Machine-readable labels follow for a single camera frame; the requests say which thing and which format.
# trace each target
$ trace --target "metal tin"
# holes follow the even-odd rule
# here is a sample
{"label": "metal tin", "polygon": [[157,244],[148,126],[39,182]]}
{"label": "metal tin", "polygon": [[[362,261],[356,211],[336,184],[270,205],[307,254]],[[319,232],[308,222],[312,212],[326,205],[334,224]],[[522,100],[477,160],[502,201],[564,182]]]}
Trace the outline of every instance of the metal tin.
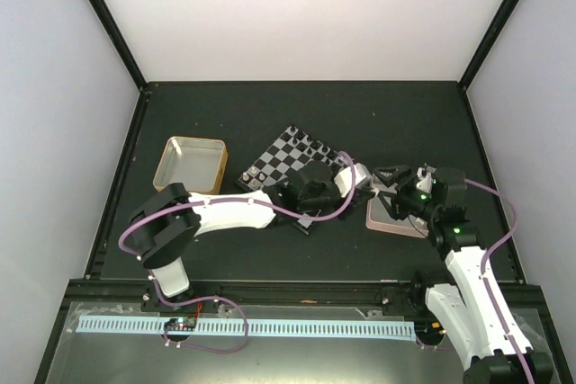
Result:
{"label": "metal tin", "polygon": [[227,160],[226,145],[219,139],[172,137],[152,184],[158,191],[183,183],[189,192],[218,193]]}

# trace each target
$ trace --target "purple cable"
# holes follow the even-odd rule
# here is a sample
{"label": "purple cable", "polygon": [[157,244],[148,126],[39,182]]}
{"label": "purple cable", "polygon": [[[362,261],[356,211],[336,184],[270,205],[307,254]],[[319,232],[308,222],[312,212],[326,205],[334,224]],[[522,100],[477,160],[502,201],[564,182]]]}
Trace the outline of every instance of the purple cable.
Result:
{"label": "purple cable", "polygon": [[490,192],[490,193],[496,195],[501,200],[505,201],[509,205],[510,210],[512,211],[512,217],[514,218],[514,223],[512,224],[510,231],[508,233],[506,233],[498,242],[496,242],[494,245],[492,245],[488,249],[488,251],[486,251],[486,254],[484,254],[484,256],[481,259],[480,270],[481,270],[481,274],[482,274],[482,280],[484,281],[484,286],[486,287],[486,291],[488,292],[488,297],[490,297],[490,302],[492,303],[492,306],[494,307],[494,310],[496,311],[496,315],[498,316],[498,320],[500,321],[500,323],[502,325],[502,329],[504,330],[504,333],[508,336],[508,340],[510,341],[510,344],[514,348],[514,351],[516,352],[516,355],[518,356],[518,359],[520,360],[520,364],[522,365],[522,369],[524,370],[524,373],[526,374],[526,379],[527,379],[529,384],[536,384],[536,382],[534,381],[534,377],[532,375],[532,371],[530,370],[530,367],[528,366],[528,362],[527,362],[526,358],[524,357],[524,354],[520,351],[520,347],[518,346],[516,339],[514,338],[513,335],[509,335],[510,328],[508,327],[508,324],[506,323],[506,318],[504,318],[504,315],[502,314],[502,310],[500,309],[500,306],[498,306],[498,301],[496,300],[496,297],[494,296],[494,291],[492,290],[492,287],[490,286],[490,281],[484,277],[484,274],[486,273],[486,265],[488,264],[488,261],[490,260],[491,255],[494,253],[494,251],[496,249],[498,249],[499,247],[504,245],[504,243],[506,243],[506,241],[512,237],[512,234],[514,234],[514,231],[516,231],[516,228],[518,227],[518,217],[517,217],[517,213],[516,213],[516,208],[514,207],[514,204],[512,204],[512,202],[509,199],[504,197],[500,192],[496,191],[495,189],[490,188],[490,186],[486,186],[485,184],[478,183],[478,182],[475,182],[474,180],[470,180],[470,179],[466,179],[466,182],[472,186],[475,186],[479,189],[482,189],[486,192]]}
{"label": "purple cable", "polygon": [[[218,301],[221,301],[223,303],[227,303],[227,304],[231,305],[233,308],[235,308],[239,312],[240,316],[242,317],[242,321],[244,321],[244,335],[242,336],[242,342],[240,342],[234,348],[230,348],[229,350],[219,350],[216,348],[210,348],[208,346],[203,346],[203,345],[198,345],[198,344],[189,344],[186,342],[181,342],[180,344],[182,346],[185,346],[188,348],[194,348],[196,350],[205,351],[207,353],[213,353],[213,354],[233,354],[233,353],[237,353],[238,351],[240,351],[248,343],[248,319],[246,318],[246,314],[244,313],[242,308],[237,303],[233,302],[232,300],[225,299],[225,298],[220,297],[220,296],[207,296],[207,297],[199,297],[197,299],[190,299],[187,301],[183,301],[181,303],[173,303],[173,302],[168,301],[164,298],[164,296],[162,295],[162,290],[160,289],[160,286],[159,286],[157,281],[154,281],[154,288],[156,290],[156,294],[158,296],[158,299],[167,306],[182,307],[182,306],[189,306],[189,305],[193,305],[194,303],[200,303],[200,302],[208,301],[208,300],[218,300]],[[169,329],[167,328],[166,331],[164,332],[164,335],[163,335],[164,340],[168,344],[177,344],[176,342],[170,341],[168,339],[168,330]]]}
{"label": "purple cable", "polygon": [[[349,167],[352,167],[352,169],[350,170],[350,174],[351,174],[351,184],[356,184],[356,170],[354,169],[354,161],[352,160],[352,158],[350,157],[350,155],[346,152],[340,152],[339,153],[340,156],[342,156],[342,158],[344,159],[344,161],[346,162],[346,165],[348,165]],[[350,193],[346,196],[346,199],[344,200],[344,203],[340,206],[339,209],[337,209],[336,211],[330,213],[329,215],[326,216],[310,216],[310,215],[303,215],[301,213],[294,213],[293,211],[289,211],[287,209],[283,209],[282,207],[278,207],[275,206],[274,204],[271,204],[269,202],[266,201],[261,201],[261,200],[254,200],[254,204],[260,205],[260,206],[264,206],[267,207],[269,209],[272,209],[278,213],[283,213],[284,215],[290,216],[292,218],[297,218],[297,219],[306,219],[306,220],[311,220],[313,222],[323,222],[326,220],[330,220],[333,218],[337,218],[344,210],[346,210],[346,208],[348,207],[348,205],[350,204],[350,202],[352,201],[352,199],[354,198],[354,190],[355,188],[352,188],[350,190]],[[224,203],[224,202],[248,202],[250,199],[249,198],[241,198],[241,197],[234,197],[234,198],[213,198],[210,200],[210,205],[212,204],[220,204],[220,203]],[[186,202],[184,204],[177,204],[173,207],[168,207],[167,209],[163,209],[161,211],[157,211],[156,213],[153,213],[149,216],[147,216],[146,218],[139,220],[138,222],[136,222],[133,225],[130,225],[126,231],[124,231],[120,238],[118,239],[118,247],[123,251],[126,252],[128,254],[133,254],[133,255],[138,255],[138,252],[136,252],[135,250],[127,247],[124,243],[126,242],[126,239],[128,238],[128,236],[130,234],[132,234],[134,231],[136,231],[138,228],[143,227],[144,225],[148,224],[149,222],[151,222],[152,220],[161,218],[169,213],[174,213],[176,211],[180,211],[180,210],[186,210],[186,209],[192,209],[194,207],[198,207],[198,206],[203,206],[204,201],[195,201],[195,202]]]}

